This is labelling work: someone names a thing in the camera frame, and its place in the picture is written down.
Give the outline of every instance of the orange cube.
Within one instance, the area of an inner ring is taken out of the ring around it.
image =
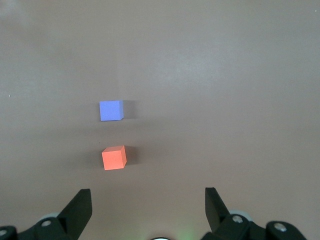
[[[104,170],[123,169],[127,163],[125,146],[107,147],[102,152]]]

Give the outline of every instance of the cube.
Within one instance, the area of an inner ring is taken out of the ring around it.
[[[107,147],[102,159],[104,170],[123,169],[127,163],[125,146]]]
[[[119,121],[123,118],[124,104],[122,100],[100,102],[101,121]]]

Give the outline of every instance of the gray surface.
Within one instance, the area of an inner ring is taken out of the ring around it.
[[[320,238],[319,1],[0,3],[0,225],[91,188],[81,240],[197,240],[216,187]],[[100,122],[113,99],[126,119]]]

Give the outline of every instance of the bolt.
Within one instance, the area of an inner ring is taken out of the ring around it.
[[[41,227],[46,227],[49,226],[51,224],[50,220],[44,221],[43,223],[41,223]]]
[[[7,234],[7,230],[3,229],[3,230],[0,230],[0,236],[4,236]]]
[[[286,226],[283,225],[283,224],[280,223],[280,222],[275,223],[273,226],[274,226],[275,229],[279,230],[280,232],[285,232],[285,231],[287,231]]]
[[[241,223],[244,222],[244,221],[242,220],[242,218],[241,218],[240,216],[238,216],[238,215],[234,215],[234,216],[232,217],[232,220],[233,220],[235,223],[238,223],[238,224],[241,224]]]

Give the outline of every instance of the blue block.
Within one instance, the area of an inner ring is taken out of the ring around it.
[[[124,118],[124,103],[118,101],[101,101],[100,102],[101,121],[119,121]]]

